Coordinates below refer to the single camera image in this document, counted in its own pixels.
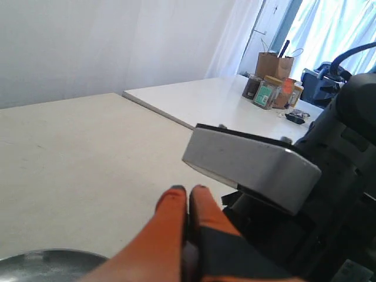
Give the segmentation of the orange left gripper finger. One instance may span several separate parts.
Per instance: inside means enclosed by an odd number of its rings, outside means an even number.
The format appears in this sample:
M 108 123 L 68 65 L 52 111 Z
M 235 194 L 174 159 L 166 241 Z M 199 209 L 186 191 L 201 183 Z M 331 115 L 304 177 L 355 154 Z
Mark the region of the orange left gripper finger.
M 139 234 L 80 281 L 180 281 L 186 213 L 185 188 L 172 186 Z

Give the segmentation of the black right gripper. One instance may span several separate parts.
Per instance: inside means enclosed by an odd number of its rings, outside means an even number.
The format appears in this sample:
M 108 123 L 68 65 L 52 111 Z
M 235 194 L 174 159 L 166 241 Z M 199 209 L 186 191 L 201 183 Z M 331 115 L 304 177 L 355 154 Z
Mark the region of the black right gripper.
M 328 169 L 294 216 L 244 189 L 221 200 L 190 193 L 200 281 L 375 280 L 375 170 Z

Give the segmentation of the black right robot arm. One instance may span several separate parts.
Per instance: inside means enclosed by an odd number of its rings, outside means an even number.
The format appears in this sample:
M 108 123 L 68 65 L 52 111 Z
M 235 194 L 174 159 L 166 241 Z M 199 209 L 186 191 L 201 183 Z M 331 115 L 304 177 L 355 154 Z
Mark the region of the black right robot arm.
M 246 195 L 224 212 L 262 254 L 307 281 L 375 280 L 375 75 L 352 76 L 295 143 L 321 170 L 300 211 Z

